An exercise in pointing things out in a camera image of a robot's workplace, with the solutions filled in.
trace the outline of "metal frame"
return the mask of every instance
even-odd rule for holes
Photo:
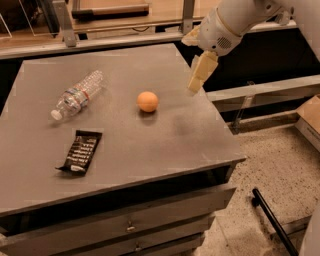
[[[252,198],[252,205],[254,207],[261,206],[263,212],[266,214],[267,218],[269,219],[270,223],[272,224],[273,228],[276,230],[279,238],[281,239],[282,243],[286,247],[287,251],[289,252],[290,256],[298,256],[298,251],[291,243],[289,237],[287,236],[286,232],[283,230],[282,226],[278,222],[277,218],[274,216],[273,212],[269,208],[268,204],[260,194],[260,191],[257,188],[252,190],[254,194],[254,198]]]

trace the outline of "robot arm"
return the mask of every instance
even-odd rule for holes
[[[271,0],[223,0],[202,20],[198,32],[198,46],[227,55],[255,25],[282,11]]]
[[[217,57],[224,56],[240,44],[242,37],[253,26],[287,11],[320,60],[320,31],[318,29],[320,15],[317,13],[319,9],[320,0],[222,0],[202,20],[200,26],[196,28],[196,33],[191,34],[196,35],[194,42],[205,51],[206,55],[209,52]],[[203,63],[200,64],[201,68],[206,66]],[[213,71],[208,69],[208,77]],[[197,74],[191,79],[188,88],[193,88],[192,91],[197,92],[207,78],[204,79],[203,76],[201,79],[195,78]]]

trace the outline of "speckled floor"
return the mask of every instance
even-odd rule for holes
[[[286,256],[260,207],[251,205],[257,187],[283,225],[310,216],[320,199],[320,153],[294,127],[295,113],[243,121],[235,135],[247,160],[230,182],[237,186],[228,207],[216,212],[203,245],[181,256]],[[304,231],[290,236],[300,248]]]

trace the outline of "candy bar wrapper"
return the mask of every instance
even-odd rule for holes
[[[56,169],[75,175],[85,175],[101,137],[102,133],[99,132],[77,130],[64,165]]]

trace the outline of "bottle label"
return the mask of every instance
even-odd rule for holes
[[[80,88],[72,87],[66,90],[66,93],[69,93],[70,95],[73,96],[73,98],[79,103],[81,108],[85,107],[88,105],[89,102],[89,97],[88,94],[81,90]]]

